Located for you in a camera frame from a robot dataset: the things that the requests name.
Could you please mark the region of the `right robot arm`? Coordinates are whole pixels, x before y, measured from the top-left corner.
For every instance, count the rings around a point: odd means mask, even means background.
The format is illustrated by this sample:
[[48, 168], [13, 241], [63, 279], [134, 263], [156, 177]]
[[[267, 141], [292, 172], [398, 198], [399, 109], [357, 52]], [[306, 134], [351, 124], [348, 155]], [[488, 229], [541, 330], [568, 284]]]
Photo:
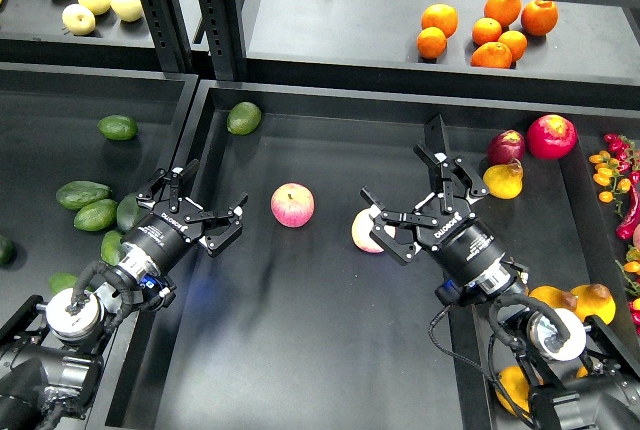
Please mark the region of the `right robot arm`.
[[512, 352], [525, 387], [524, 405], [508, 390], [494, 359], [472, 362], [530, 429], [636, 429], [639, 361], [597, 315], [579, 318], [526, 292], [527, 267], [507, 257], [471, 206], [489, 189], [463, 159], [416, 145], [428, 166], [430, 193], [407, 212], [386, 208], [368, 189], [371, 239], [400, 264], [424, 250], [445, 272], [435, 295], [442, 309], [428, 329], [454, 307], [486, 304], [491, 344]]

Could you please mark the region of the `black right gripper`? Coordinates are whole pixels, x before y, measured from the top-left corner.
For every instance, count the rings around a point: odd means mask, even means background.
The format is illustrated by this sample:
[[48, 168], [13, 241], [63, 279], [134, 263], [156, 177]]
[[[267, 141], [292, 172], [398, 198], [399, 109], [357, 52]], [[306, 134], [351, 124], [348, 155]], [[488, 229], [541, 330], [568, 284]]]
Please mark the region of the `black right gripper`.
[[[389, 210], [363, 186], [360, 196], [369, 205], [370, 238], [400, 265], [413, 262], [421, 249], [430, 251], [458, 287], [505, 287], [506, 269], [501, 260], [506, 251], [470, 210], [471, 205], [489, 195], [482, 177], [462, 157], [450, 159], [420, 143], [414, 146], [414, 153], [428, 167], [431, 193], [444, 216]], [[398, 241], [400, 230], [408, 231], [413, 240]]]

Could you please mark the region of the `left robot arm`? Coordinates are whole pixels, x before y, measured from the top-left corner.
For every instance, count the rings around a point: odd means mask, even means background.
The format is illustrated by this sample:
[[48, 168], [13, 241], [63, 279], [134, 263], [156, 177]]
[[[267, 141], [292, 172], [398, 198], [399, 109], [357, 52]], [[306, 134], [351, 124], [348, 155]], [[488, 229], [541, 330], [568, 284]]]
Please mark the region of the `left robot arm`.
[[198, 166], [157, 170], [136, 196], [144, 213], [121, 237], [117, 261], [90, 263], [50, 300], [29, 297], [2, 326], [2, 428], [53, 429], [64, 417], [84, 418], [120, 325], [171, 305], [169, 272], [193, 246], [215, 257], [241, 235], [246, 194], [222, 210], [182, 195]]

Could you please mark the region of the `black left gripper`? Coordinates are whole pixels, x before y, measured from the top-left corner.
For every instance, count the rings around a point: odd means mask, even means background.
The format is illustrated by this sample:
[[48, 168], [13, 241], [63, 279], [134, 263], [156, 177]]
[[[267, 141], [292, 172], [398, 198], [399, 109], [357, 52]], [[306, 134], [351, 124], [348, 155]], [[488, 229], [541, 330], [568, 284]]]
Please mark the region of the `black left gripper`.
[[[159, 168], [136, 192], [137, 205], [151, 211], [122, 238], [119, 268], [132, 278], [166, 275], [193, 244], [217, 257], [242, 234], [247, 193], [222, 210], [203, 210], [190, 198], [180, 198], [182, 186], [199, 165], [193, 159], [183, 167]], [[168, 200], [160, 201], [166, 187]]]

